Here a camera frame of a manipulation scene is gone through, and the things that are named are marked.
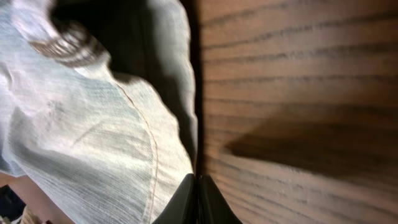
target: cloth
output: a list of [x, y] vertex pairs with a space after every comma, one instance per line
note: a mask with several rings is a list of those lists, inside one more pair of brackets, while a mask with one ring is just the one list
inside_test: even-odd
[[[131, 36], [108, 33], [108, 51], [79, 22], [52, 19], [55, 6], [0, 0], [0, 171], [28, 175], [75, 223], [151, 223], [195, 160], [185, 11], [176, 0], [121, 7]], [[140, 77], [112, 72], [112, 52]]]

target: garment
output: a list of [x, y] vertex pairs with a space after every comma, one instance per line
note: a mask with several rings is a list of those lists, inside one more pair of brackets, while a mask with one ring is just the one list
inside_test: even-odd
[[[0, 171], [28, 175], [75, 223], [153, 222], [193, 172], [186, 149], [196, 150], [195, 87], [183, 7], [148, 0], [128, 13], [128, 24], [144, 26], [141, 40], [154, 43], [149, 54], [147, 44], [126, 43], [137, 49], [129, 60], [145, 61], [133, 68], [140, 77], [112, 72], [112, 54], [79, 22], [51, 21], [54, 7], [0, 0]], [[189, 124], [185, 147], [178, 121]]]

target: wooden surface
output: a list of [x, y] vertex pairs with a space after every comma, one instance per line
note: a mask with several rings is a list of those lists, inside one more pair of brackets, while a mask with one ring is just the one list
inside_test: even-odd
[[243, 223], [398, 223], [398, 1], [201, 0], [204, 170]]

